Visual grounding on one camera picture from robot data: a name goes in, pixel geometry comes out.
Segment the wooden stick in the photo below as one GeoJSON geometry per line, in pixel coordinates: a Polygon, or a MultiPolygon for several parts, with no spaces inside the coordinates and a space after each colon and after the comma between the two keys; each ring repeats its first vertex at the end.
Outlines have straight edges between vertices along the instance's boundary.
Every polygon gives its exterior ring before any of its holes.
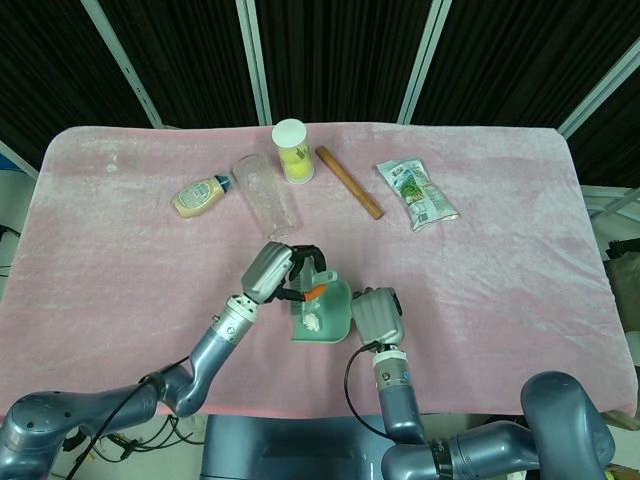
{"type": "Polygon", "coordinates": [[[327,149],[327,147],[316,148],[316,154],[320,157],[329,170],[331,170],[336,177],[344,183],[345,187],[353,194],[354,197],[362,204],[362,206],[369,212],[369,214],[376,220],[380,219],[384,215],[384,211],[376,203],[367,191],[362,188],[358,181],[347,171],[346,168],[340,163],[336,157],[327,149]]]}

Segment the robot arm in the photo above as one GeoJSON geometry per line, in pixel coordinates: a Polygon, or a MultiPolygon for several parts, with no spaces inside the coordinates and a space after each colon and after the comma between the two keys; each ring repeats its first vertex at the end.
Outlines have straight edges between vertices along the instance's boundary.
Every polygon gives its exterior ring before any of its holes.
{"type": "Polygon", "coordinates": [[[102,431],[107,435],[148,421],[158,401],[180,417],[197,412],[209,386],[235,346],[253,325],[258,307],[274,298],[304,301],[304,294],[284,288],[295,278],[306,257],[317,271],[326,270],[316,247],[288,247],[270,242],[242,277],[243,293],[227,300],[220,315],[190,354],[191,372],[170,366],[145,378],[151,382],[95,394],[40,392],[18,400],[0,429],[0,480],[46,479],[66,435],[79,427],[89,436],[123,401],[121,410],[102,431]]]}
{"type": "Polygon", "coordinates": [[[428,442],[399,349],[402,309],[395,292],[366,289],[356,294],[352,312],[362,342],[378,342],[376,387],[386,433],[397,443],[382,461],[385,480],[478,480],[532,469],[543,480],[605,479],[613,437],[575,378],[546,372],[525,384],[521,403],[530,429],[503,421],[428,442]]]}

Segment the plastic bag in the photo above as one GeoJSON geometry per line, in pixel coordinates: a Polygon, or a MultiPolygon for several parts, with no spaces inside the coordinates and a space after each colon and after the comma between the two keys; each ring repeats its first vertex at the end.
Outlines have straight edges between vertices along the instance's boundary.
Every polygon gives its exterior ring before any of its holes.
{"type": "Polygon", "coordinates": [[[460,216],[447,197],[431,182],[418,157],[389,160],[378,164],[377,168],[393,191],[406,202],[414,232],[431,222],[453,220],[460,216]]]}

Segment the table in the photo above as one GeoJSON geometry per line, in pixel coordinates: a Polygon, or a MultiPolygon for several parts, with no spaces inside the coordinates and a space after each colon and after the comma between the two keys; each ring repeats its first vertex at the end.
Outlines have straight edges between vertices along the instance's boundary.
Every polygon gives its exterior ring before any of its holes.
{"type": "MultiPolygon", "coordinates": [[[[555,130],[337,123],[311,124],[308,137],[386,215],[374,221],[318,162],[311,183],[285,187],[302,219],[286,242],[319,246],[354,289],[396,289],[423,412],[517,414],[524,382],[552,369],[577,377],[600,410],[635,410],[614,298],[555,130]],[[411,154],[460,219],[410,231],[374,165],[411,154]]],[[[190,220],[170,198],[254,152],[275,156],[269,128],[81,127],[52,141],[0,310],[0,413],[37,390],[135,383],[188,354],[265,240],[237,191],[190,220]]],[[[262,307],[204,412],[348,414],[342,377],[356,333],[295,344],[287,312],[262,307]]],[[[351,388],[361,413],[379,411],[366,355],[351,388]]]]}

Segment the metal frame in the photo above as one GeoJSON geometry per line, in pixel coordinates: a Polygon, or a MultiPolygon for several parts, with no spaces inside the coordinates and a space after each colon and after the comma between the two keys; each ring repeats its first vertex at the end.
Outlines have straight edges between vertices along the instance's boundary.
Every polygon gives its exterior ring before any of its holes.
{"type": "Polygon", "coordinates": [[[640,66],[640,38],[620,57],[591,92],[558,127],[564,138],[569,138],[595,112],[602,103],[622,85],[640,66]]]}
{"type": "Polygon", "coordinates": [[[135,93],[138,98],[138,101],[140,102],[144,112],[147,114],[149,122],[151,122],[153,128],[165,128],[162,120],[160,119],[158,110],[156,110],[155,105],[151,101],[151,97],[149,97],[140,77],[138,77],[136,70],[133,68],[127,53],[124,51],[124,48],[122,48],[122,44],[120,43],[120,40],[118,40],[116,33],[113,31],[111,23],[109,23],[109,19],[100,6],[100,2],[98,0],[80,1],[98,30],[98,33],[100,33],[102,40],[104,40],[104,43],[107,45],[111,55],[113,55],[113,58],[118,63],[118,66],[120,67],[120,70],[122,70],[127,82],[129,82],[133,93],[135,93]]]}
{"type": "Polygon", "coordinates": [[[24,173],[29,175],[34,180],[38,178],[38,170],[33,168],[29,162],[18,155],[13,148],[0,140],[0,153],[7,157],[11,163],[19,167],[24,173]]]}
{"type": "Polygon", "coordinates": [[[444,23],[449,14],[452,0],[432,0],[429,15],[424,25],[422,39],[416,52],[416,59],[413,63],[413,70],[409,76],[409,83],[404,94],[398,123],[407,125],[411,122],[413,112],[416,109],[418,98],[422,92],[422,87],[427,78],[433,55],[440,41],[440,35],[444,28],[444,23]]]}
{"type": "Polygon", "coordinates": [[[588,198],[609,198],[611,201],[606,205],[586,205],[589,217],[591,220],[598,218],[601,215],[617,214],[621,217],[633,220],[640,223],[640,216],[633,212],[623,210],[624,207],[632,203],[640,204],[640,188],[630,188],[624,193],[618,192],[585,192],[583,190],[582,196],[585,199],[585,205],[588,198]]]}
{"type": "Polygon", "coordinates": [[[272,125],[256,3],[254,0],[236,0],[236,9],[238,10],[238,20],[242,31],[242,42],[247,57],[258,122],[260,125],[272,125]]]}

